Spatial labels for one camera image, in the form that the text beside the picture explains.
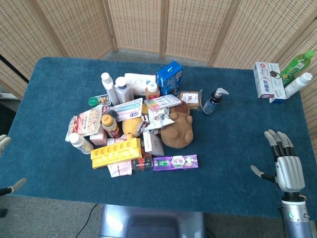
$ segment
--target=small brown bottle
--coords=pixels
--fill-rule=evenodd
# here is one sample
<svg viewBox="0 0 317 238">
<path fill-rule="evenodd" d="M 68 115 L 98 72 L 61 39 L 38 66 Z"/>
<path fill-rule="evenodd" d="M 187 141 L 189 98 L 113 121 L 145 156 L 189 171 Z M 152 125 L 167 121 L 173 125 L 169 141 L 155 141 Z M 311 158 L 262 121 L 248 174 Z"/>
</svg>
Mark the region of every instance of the small brown bottle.
<svg viewBox="0 0 317 238">
<path fill-rule="evenodd" d="M 145 97 L 147 100 L 158 98 L 160 96 L 159 87 L 156 83 L 149 83 L 145 89 Z"/>
</svg>

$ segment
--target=white bottle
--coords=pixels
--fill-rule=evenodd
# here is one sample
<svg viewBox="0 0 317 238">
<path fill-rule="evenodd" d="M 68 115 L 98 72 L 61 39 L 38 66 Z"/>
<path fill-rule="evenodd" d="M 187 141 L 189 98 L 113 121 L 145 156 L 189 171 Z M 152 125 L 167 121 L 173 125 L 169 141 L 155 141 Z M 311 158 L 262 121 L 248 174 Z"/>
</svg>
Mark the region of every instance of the white bottle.
<svg viewBox="0 0 317 238">
<path fill-rule="evenodd" d="M 293 82 L 287 85 L 285 90 L 286 98 L 290 98 L 293 94 L 304 88 L 312 79 L 310 73 L 303 73 L 301 76 L 297 77 Z"/>
<path fill-rule="evenodd" d="M 126 103 L 134 100 L 132 87 L 127 83 L 124 77 L 118 77 L 115 80 L 115 92 L 119 99 L 119 103 Z"/>
<path fill-rule="evenodd" d="M 115 88 L 114 88 L 114 84 L 113 84 L 113 80 L 111 76 L 108 73 L 102 73 L 101 79 L 112 105 L 114 106 L 119 105 L 120 103 L 119 103 L 117 94 L 115 93 Z"/>
<path fill-rule="evenodd" d="M 71 133 L 68 137 L 70 143 L 84 154 L 88 155 L 94 149 L 93 145 L 88 142 L 82 135 Z"/>
</svg>

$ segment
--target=yellow egg tray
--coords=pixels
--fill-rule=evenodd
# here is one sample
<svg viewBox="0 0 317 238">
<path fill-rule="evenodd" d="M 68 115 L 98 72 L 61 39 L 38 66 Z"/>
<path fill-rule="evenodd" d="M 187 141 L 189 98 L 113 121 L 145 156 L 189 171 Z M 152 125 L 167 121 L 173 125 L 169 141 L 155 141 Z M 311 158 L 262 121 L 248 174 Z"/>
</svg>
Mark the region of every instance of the yellow egg tray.
<svg viewBox="0 0 317 238">
<path fill-rule="evenodd" d="M 104 146 L 90 153 L 93 169 L 113 163 L 142 158 L 140 138 Z"/>
</svg>

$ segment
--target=green tea bottle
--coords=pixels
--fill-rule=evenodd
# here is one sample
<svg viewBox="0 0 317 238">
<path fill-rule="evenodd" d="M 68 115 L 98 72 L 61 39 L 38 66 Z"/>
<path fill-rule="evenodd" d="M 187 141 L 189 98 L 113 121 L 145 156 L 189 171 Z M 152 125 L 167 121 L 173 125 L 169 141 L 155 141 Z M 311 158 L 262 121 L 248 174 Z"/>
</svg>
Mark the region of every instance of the green tea bottle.
<svg viewBox="0 0 317 238">
<path fill-rule="evenodd" d="M 314 56 L 314 51 L 307 51 L 305 54 L 296 56 L 288 66 L 281 72 L 283 85 L 286 87 L 290 84 L 296 77 L 298 73 L 306 69 Z"/>
</svg>

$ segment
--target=blue box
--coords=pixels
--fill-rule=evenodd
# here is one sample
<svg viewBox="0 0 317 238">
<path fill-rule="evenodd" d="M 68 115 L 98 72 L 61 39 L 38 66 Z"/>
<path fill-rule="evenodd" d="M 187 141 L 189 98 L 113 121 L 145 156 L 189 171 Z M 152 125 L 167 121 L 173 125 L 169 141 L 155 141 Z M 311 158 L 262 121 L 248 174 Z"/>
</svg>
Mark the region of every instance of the blue box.
<svg viewBox="0 0 317 238">
<path fill-rule="evenodd" d="M 157 72 L 157 84 L 160 86 L 162 96 L 176 92 L 182 79 L 182 72 L 183 67 L 176 61 Z"/>
</svg>

